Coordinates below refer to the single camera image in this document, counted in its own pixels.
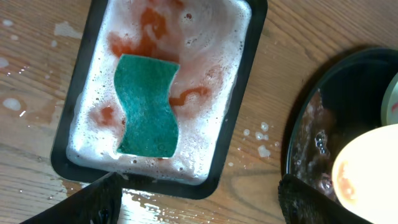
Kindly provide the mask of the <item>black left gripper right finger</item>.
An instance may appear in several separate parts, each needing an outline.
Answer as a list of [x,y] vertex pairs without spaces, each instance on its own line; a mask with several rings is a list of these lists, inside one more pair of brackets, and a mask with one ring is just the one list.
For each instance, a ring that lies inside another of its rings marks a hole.
[[288,224],[370,224],[292,174],[279,182],[278,199]]

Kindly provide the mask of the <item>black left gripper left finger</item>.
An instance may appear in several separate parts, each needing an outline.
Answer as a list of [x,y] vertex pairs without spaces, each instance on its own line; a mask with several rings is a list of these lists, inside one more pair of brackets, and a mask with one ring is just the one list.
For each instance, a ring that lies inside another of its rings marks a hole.
[[117,224],[122,180],[121,175],[110,172],[21,224]]

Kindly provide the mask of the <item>yellow plate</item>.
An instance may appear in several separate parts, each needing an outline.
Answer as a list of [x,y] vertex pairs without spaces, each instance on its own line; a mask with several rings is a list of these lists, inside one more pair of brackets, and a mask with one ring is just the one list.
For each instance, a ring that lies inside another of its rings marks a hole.
[[349,211],[371,223],[397,223],[397,125],[349,142],[333,163],[332,182]]

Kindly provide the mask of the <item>green and yellow sponge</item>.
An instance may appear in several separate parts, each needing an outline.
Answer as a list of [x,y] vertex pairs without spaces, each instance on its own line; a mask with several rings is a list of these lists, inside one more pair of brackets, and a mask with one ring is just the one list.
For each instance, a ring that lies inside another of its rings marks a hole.
[[178,142],[178,123],[169,91],[180,65],[123,54],[114,74],[114,88],[126,115],[118,152],[169,158]]

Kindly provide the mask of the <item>mint green plate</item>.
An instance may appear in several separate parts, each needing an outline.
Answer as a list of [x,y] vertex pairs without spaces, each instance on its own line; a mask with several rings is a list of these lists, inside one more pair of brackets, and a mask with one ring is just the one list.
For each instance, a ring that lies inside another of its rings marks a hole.
[[397,124],[397,112],[398,112],[397,79],[398,79],[398,74],[396,74],[391,80],[382,99],[381,124],[383,126]]

